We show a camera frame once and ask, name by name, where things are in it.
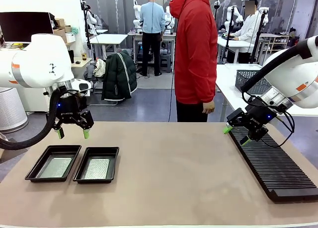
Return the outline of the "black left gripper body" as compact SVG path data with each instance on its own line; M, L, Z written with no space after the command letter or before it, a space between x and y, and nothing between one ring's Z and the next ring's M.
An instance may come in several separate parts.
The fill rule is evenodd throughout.
M55 125L87 125L86 112L82 113L86 108L86 99L81 96L79 90L59 87L53 91L53 94L59 96Z

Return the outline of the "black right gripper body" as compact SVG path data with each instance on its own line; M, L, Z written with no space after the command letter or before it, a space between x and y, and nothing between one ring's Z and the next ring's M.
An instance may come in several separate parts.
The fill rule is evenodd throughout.
M244 127L249 130L262 129L268 132L265 125L277 116L277 113L268 107L248 105L245 107L245 110L246 123Z

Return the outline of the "person's right hand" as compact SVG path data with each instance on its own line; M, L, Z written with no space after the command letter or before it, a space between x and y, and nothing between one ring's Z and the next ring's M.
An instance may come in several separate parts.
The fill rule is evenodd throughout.
M210 114L210 113L213 113L215 110L215 103L214 101L210 101L210 102L207 102L207 103L203 103L203 111L202 113L204 114Z

